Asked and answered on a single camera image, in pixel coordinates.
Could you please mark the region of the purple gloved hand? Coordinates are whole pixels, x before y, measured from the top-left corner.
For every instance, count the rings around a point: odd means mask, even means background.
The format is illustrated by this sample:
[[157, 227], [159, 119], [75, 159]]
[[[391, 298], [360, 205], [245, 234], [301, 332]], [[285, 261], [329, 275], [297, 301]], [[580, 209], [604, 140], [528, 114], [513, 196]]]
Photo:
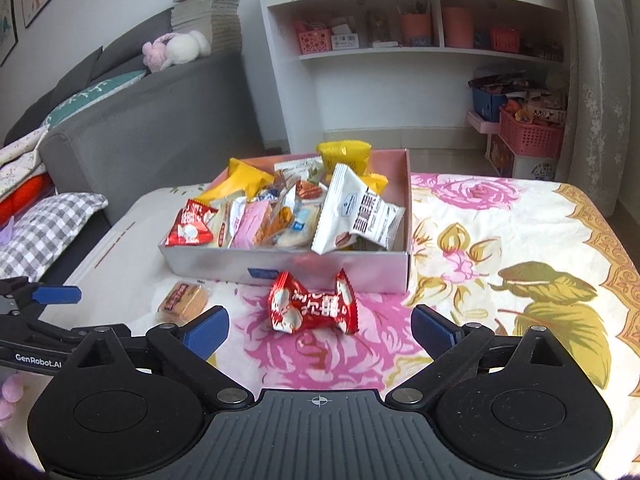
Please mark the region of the purple gloved hand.
[[5, 427], [12, 419], [17, 403], [23, 399], [24, 382], [20, 374], [14, 373], [1, 378], [0, 425]]

